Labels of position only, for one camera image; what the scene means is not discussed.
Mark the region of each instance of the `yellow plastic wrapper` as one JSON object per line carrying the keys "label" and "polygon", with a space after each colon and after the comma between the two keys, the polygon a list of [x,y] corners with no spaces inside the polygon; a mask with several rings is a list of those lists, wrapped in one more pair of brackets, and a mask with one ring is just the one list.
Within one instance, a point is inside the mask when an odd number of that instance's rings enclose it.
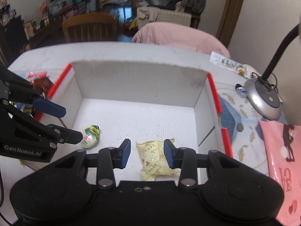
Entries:
{"label": "yellow plastic wrapper", "polygon": [[155,181],[156,176],[180,173],[180,169],[170,169],[163,151],[164,141],[149,141],[142,144],[136,142],[142,169],[141,180]]}

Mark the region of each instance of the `pink cloth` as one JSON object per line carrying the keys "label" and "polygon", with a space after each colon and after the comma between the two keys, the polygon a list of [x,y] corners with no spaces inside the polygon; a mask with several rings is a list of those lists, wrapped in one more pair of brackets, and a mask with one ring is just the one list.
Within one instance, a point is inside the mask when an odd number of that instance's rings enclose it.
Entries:
{"label": "pink cloth", "polygon": [[298,226],[301,223],[301,127],[291,131],[293,141],[290,147],[295,161],[287,161],[284,154],[283,127],[277,121],[259,121],[268,159],[270,177],[284,190],[284,203],[277,219],[285,226]]}
{"label": "pink cloth", "polygon": [[215,51],[230,58],[227,48],[213,35],[173,23],[148,23],[134,35],[132,42],[166,45],[206,54]]}

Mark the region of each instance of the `table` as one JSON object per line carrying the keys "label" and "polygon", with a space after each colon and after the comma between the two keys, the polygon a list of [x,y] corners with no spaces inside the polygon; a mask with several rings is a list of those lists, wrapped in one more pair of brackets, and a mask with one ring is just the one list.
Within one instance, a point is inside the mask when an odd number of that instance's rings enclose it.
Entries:
{"label": "table", "polygon": [[106,0],[103,3],[100,3],[100,9],[102,10],[105,6],[113,6],[115,9],[115,6],[123,7],[123,15],[124,15],[124,22],[125,22],[125,6],[132,3],[133,0]]}
{"label": "table", "polygon": [[[210,63],[210,55],[207,54],[168,46],[122,42],[71,43],[39,48],[23,53],[10,65],[9,69],[16,73],[47,70],[51,72],[51,80],[55,81],[59,72],[69,62],[81,59],[125,60],[193,67],[211,72],[215,82],[228,86],[235,86],[237,83],[243,85],[246,81],[236,73]],[[0,157],[0,165],[5,190],[5,203],[1,209],[4,216],[13,222],[17,218],[9,202],[9,190],[16,181],[30,174],[32,170],[22,167],[17,159],[7,157]]]}

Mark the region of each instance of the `pink package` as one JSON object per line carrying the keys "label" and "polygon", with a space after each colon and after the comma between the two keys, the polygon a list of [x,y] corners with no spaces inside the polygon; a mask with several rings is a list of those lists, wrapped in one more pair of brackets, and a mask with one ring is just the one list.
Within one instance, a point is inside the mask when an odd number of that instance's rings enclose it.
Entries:
{"label": "pink package", "polygon": [[277,220],[285,226],[301,224],[301,127],[259,121],[270,177],[284,190]]}

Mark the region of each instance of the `dark floor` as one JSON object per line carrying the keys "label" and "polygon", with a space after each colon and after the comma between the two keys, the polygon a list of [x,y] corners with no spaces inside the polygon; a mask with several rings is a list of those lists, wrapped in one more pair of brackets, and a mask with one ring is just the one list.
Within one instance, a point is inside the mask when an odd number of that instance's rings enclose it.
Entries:
{"label": "dark floor", "polygon": [[[124,23],[124,15],[123,15],[123,8],[115,8],[115,10],[112,8],[107,8],[106,12],[116,14],[118,13],[119,18],[118,18],[118,41],[123,41],[123,42],[129,42],[133,38],[133,36],[136,34],[137,30],[125,30],[123,29],[122,25]],[[132,16],[132,10],[130,7],[125,8],[125,19],[128,19]]]}

